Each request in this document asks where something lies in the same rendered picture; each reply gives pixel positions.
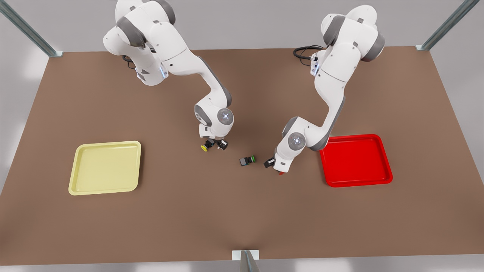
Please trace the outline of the red tray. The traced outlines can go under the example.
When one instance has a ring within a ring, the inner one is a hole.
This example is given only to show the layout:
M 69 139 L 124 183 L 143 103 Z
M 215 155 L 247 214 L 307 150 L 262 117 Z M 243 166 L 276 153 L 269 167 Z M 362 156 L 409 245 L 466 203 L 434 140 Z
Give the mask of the red tray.
M 330 137 L 320 157 L 330 187 L 389 184 L 393 180 L 382 139 L 376 134 Z

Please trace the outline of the pale yellow tray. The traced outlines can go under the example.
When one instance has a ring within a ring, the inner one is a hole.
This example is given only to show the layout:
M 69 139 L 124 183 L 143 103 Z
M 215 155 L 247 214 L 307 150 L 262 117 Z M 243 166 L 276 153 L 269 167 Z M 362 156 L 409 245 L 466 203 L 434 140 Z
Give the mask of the pale yellow tray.
M 82 144 L 76 150 L 68 186 L 72 196 L 130 192 L 138 187 L 138 141 Z

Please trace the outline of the silver frame post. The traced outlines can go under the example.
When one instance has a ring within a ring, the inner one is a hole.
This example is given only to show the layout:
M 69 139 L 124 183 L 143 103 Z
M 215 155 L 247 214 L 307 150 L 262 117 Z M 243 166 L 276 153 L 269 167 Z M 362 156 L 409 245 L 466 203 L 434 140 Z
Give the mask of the silver frame post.
M 232 251 L 232 260 L 240 261 L 240 272 L 260 272 L 256 263 L 259 259 L 259 250 Z
M 26 35 L 48 57 L 62 57 L 63 52 L 55 50 L 36 32 L 5 0 L 0 0 L 0 13 Z
M 422 44 L 415 45 L 417 51 L 430 51 L 457 23 L 481 0 L 463 0 L 456 10 Z

